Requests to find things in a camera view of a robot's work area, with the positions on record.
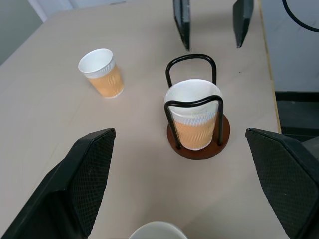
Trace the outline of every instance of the black cable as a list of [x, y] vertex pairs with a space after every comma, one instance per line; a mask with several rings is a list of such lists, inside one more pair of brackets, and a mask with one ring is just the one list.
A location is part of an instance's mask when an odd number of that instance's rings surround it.
[[304, 24], [303, 22], [301, 22], [298, 18], [296, 18], [293, 13], [290, 11], [288, 5], [287, 5], [287, 1], [286, 0], [282, 0], [283, 1], [283, 5], [284, 5], [284, 9], [286, 10], [286, 13], [289, 15], [289, 17], [295, 22], [297, 23], [299, 26], [309, 30], [309, 31], [314, 31], [314, 32], [319, 32], [318, 28], [313, 28], [311, 26], [308, 26], [306, 24]]

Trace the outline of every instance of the black metal wire cup holder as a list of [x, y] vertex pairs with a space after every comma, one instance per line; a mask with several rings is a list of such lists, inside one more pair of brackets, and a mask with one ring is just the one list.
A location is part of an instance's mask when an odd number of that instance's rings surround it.
[[[170, 73], [169, 73], [172, 66], [178, 62], [189, 60], [189, 59], [204, 59], [204, 60], [208, 61], [210, 66], [211, 66], [211, 69], [212, 69], [212, 82], [214, 85], [216, 85], [217, 71], [216, 71], [216, 64], [215, 64], [214, 60], [211, 57], [204, 55], [204, 54], [189, 54], [189, 55], [184, 55], [184, 56], [178, 57], [178, 58], [172, 60], [171, 62], [169, 62], [169, 64], [167, 65], [165, 74], [166, 74], [167, 84], [168, 84], [169, 88], [172, 86]], [[177, 133], [177, 130], [176, 130], [176, 127], [174, 124], [174, 120], [173, 120], [173, 117], [172, 117], [172, 114], [171, 114], [169, 107], [175, 106], [175, 107], [182, 107], [182, 108], [191, 108], [191, 107], [197, 107], [197, 106], [204, 105], [204, 104], [209, 103], [211, 101], [218, 101], [218, 113], [217, 114], [218, 114], [218, 118], [219, 118], [219, 120], [218, 120], [219, 125], [218, 125], [217, 145], [221, 146], [223, 144], [223, 123], [224, 123], [223, 122], [223, 117], [224, 117], [224, 113], [223, 113], [224, 106], [223, 105], [224, 105], [224, 103], [223, 103], [223, 99], [220, 96], [211, 95], [211, 96], [205, 97], [201, 100], [192, 101], [192, 102], [181, 102], [181, 101], [172, 100], [172, 101], [167, 101], [165, 103], [164, 109], [165, 109], [168, 125], [171, 129], [171, 132], [173, 134], [173, 138], [175, 141], [175, 145], [176, 145], [176, 148], [178, 150], [181, 150], [182, 145], [180, 143], [178, 133]]]

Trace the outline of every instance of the table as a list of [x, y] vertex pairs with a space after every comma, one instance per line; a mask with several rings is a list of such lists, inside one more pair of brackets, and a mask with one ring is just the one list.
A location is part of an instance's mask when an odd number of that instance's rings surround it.
[[[232, 0], [191, 2], [193, 53], [217, 64], [231, 125], [216, 157], [192, 161], [166, 138], [165, 67], [186, 54], [171, 0], [134, 1], [57, 14], [0, 68], [0, 234], [44, 175], [82, 136], [115, 128], [109, 181], [90, 239], [120, 239], [168, 221], [190, 239], [286, 239], [264, 196], [245, 129], [277, 131], [258, 3], [241, 49]], [[87, 52], [109, 48], [125, 89], [104, 99], [77, 69]], [[201, 60], [172, 68], [172, 80], [210, 79]]]

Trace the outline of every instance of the white paper cup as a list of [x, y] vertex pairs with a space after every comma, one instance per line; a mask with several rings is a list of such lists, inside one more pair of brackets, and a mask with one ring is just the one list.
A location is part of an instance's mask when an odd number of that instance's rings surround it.
[[109, 49], [97, 49], [86, 54], [79, 62], [79, 70], [106, 98], [114, 98], [123, 91], [120, 71]]
[[[192, 102], [211, 95], [222, 97], [220, 89], [213, 83], [194, 79], [173, 85], [165, 95], [167, 101]], [[218, 102], [211, 101], [201, 106], [182, 108], [169, 107], [180, 143], [190, 150], [201, 150], [207, 147], [213, 137]]]
[[151, 222], [138, 228], [129, 239], [187, 239], [187, 237], [174, 224]]

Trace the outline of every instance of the round wooden coaster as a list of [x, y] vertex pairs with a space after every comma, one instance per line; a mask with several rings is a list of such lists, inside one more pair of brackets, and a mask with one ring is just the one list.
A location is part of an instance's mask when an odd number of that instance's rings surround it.
[[176, 153], [178, 153], [180, 156], [188, 159], [193, 159], [193, 160], [201, 160], [201, 159], [208, 159], [211, 157], [214, 157], [215, 155], [219, 154], [224, 147], [226, 146], [228, 139], [229, 139], [229, 134], [230, 134], [230, 125], [228, 122], [228, 119], [224, 115], [224, 129], [223, 129], [223, 144], [221, 146], [217, 145], [217, 136], [218, 136], [218, 117], [216, 117], [216, 124], [215, 124], [215, 129], [214, 129], [214, 135], [211, 143], [204, 149], [201, 149], [199, 151], [192, 151], [189, 149], [184, 148], [183, 146], [181, 147], [180, 150], [176, 148], [175, 140], [173, 137], [173, 134], [171, 132], [171, 129], [169, 125], [167, 126], [167, 138], [169, 141], [169, 144], [171, 147], [174, 149]]

